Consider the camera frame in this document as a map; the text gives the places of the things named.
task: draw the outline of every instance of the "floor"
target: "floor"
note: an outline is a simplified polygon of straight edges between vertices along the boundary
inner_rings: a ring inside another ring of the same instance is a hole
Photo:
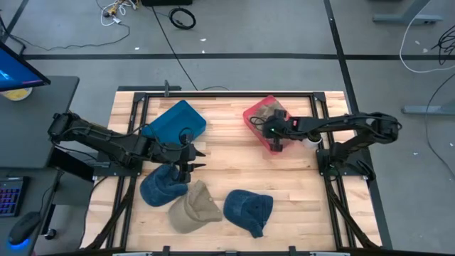
[[[102,6],[111,3],[99,2]],[[360,111],[385,112],[403,124],[397,142],[370,148],[394,249],[455,253],[455,222],[451,219],[455,181],[427,146],[423,117],[400,111],[403,105],[425,105],[453,70],[411,73],[397,60],[406,26],[371,21],[373,14],[401,13],[410,2],[331,0],[331,7]],[[14,14],[22,10],[21,6],[25,8],[12,34],[45,48],[105,43],[127,32],[126,27],[102,26],[95,0],[83,4],[71,0],[2,1],[1,15],[7,26],[15,21]],[[156,8],[163,14],[170,9]],[[188,9],[197,18],[193,30],[178,30],[164,16],[160,20],[175,51],[192,54],[181,62],[199,89],[221,85],[231,90],[346,91],[323,1],[195,0]],[[422,13],[439,14],[444,20],[432,26],[411,27],[403,53],[422,59],[437,54],[431,47],[454,25],[454,9],[455,1],[430,2]],[[183,90],[193,90],[178,63],[169,57],[170,48],[152,12],[127,9],[126,16],[120,18],[130,26],[131,34],[118,43],[52,51],[29,46],[25,52],[29,62],[46,75],[80,77],[71,110],[98,124],[107,124],[118,86],[163,85],[168,80]],[[6,44],[18,49],[11,40]],[[214,53],[276,54],[270,58],[228,55],[221,59],[212,57]],[[439,67],[437,60],[408,60],[407,64],[415,70]],[[454,64],[447,61],[444,67]],[[455,80],[449,82],[434,104],[453,100],[454,85]],[[455,165],[454,128],[452,117],[429,118],[432,144],[450,166]],[[61,209],[52,225],[69,223],[65,211],[74,213],[74,221],[82,221],[81,208]],[[61,233],[57,239],[62,242],[55,242],[53,251],[74,250],[81,233],[78,228]],[[46,243],[37,243],[38,254],[49,248]]]

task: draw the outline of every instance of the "white cable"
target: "white cable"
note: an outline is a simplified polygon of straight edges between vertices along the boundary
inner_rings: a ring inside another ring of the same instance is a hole
[[[103,14],[105,13],[105,10],[107,9],[107,7],[113,6],[113,5],[115,5],[116,3],[117,3],[117,0],[115,0],[114,3],[105,6],[105,7],[101,10],[101,25],[103,25],[103,26],[111,26],[112,24],[115,24],[115,21],[113,21],[113,22],[111,22],[111,23],[108,23],[108,24],[105,24],[105,23],[103,22],[103,18],[104,18]],[[124,6],[131,6],[131,4],[126,4],[126,3],[123,2],[123,3],[121,3],[121,4],[117,7],[117,9],[120,10],[120,14],[123,15],[123,16],[125,16],[125,15],[127,14],[127,10],[124,8]]]
[[[404,65],[409,71],[414,72],[414,73],[430,73],[430,72],[433,72],[433,71],[438,71],[438,70],[449,70],[449,69],[455,68],[455,65],[453,65],[453,66],[448,67],[448,68],[435,68],[435,69],[432,69],[432,70],[413,70],[413,69],[411,69],[410,67],[408,67],[408,66],[406,65],[405,61],[403,60],[402,51],[403,51],[403,45],[405,44],[407,32],[408,32],[408,30],[410,29],[410,26],[411,26],[412,22],[414,22],[414,20],[417,18],[417,16],[425,9],[425,7],[427,7],[427,5],[429,4],[429,2],[430,2],[430,1],[428,1],[428,3],[425,4],[425,6],[422,8],[422,10],[420,10],[419,13],[411,20],[411,22],[409,23],[409,25],[407,25],[405,34],[403,35],[403,41],[401,42],[401,47],[400,47],[400,60],[401,60],[401,62],[403,63],[403,65]]]

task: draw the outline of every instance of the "cap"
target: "cap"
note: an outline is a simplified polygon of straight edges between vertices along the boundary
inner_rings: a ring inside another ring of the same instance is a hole
[[[223,214],[215,205],[202,181],[197,181],[188,193],[180,197],[169,209],[169,221],[179,233],[189,233],[209,222],[221,221]]]
[[[178,169],[175,166],[163,164],[141,183],[141,196],[150,206],[163,206],[172,200],[184,195],[188,186],[184,183],[174,181]]]
[[[234,190],[227,195],[223,212],[230,222],[248,230],[254,238],[260,238],[272,208],[271,196]]]

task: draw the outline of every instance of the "cap brim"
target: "cap brim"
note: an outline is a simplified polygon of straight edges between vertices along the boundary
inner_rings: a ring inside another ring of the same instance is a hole
[[[186,213],[185,203],[187,194],[181,196],[172,206],[169,208],[169,222],[172,227],[179,233],[186,234],[193,232],[199,228],[202,228],[208,222],[197,221]]]

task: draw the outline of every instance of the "keyboard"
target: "keyboard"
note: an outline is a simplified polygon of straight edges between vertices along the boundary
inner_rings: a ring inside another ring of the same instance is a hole
[[[19,214],[27,181],[27,177],[0,178],[0,217]]]

